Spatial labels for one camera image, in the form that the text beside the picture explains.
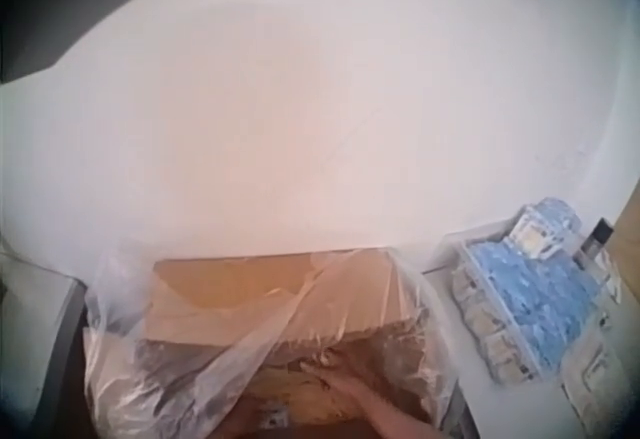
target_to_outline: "clear plastic bag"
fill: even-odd
[[[359,340],[384,381],[417,397],[440,424],[456,375],[431,304],[437,298],[394,253],[208,261],[244,271],[227,277],[239,284],[231,294],[219,294],[216,278],[198,282],[195,269],[161,280],[166,257],[131,247],[108,254],[87,294],[86,395],[101,437],[206,438],[259,372]],[[306,272],[297,275],[296,261],[306,261]],[[253,280],[255,270],[267,273]],[[187,285],[195,296],[186,298]]]

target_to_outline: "cardboard box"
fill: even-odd
[[[262,328],[279,343],[315,345],[416,314],[401,272],[377,249],[162,261],[154,272],[145,331],[155,341],[225,347]]]
[[[212,438],[375,437],[350,399],[300,370],[300,359],[329,346],[369,387],[427,420],[444,382],[434,329],[425,327],[429,311],[404,274],[387,251],[373,249],[158,262],[142,340],[93,341],[100,360],[87,376],[96,422],[136,438],[200,434],[212,419],[222,420]],[[287,426],[252,423],[247,399],[262,413],[273,404],[286,410]],[[114,422],[116,405],[126,421]]]

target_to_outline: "small bottle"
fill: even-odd
[[[589,234],[589,237],[580,246],[580,250],[589,259],[594,260],[611,237],[611,234],[613,234],[611,224],[604,218],[600,219],[591,234]]]

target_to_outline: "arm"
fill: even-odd
[[[366,386],[358,394],[356,401],[369,423],[384,439],[444,439],[445,437],[432,425],[396,409]]]
[[[351,397],[362,414],[384,439],[445,439],[440,431],[396,409],[350,372],[318,367],[308,363],[302,369],[330,387]]]

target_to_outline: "white wall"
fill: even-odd
[[[640,179],[640,1],[627,17],[614,103],[604,137],[574,205],[590,230],[600,217],[612,223]]]
[[[629,1],[134,0],[3,87],[3,230],[88,280],[120,237],[425,259],[620,160]]]

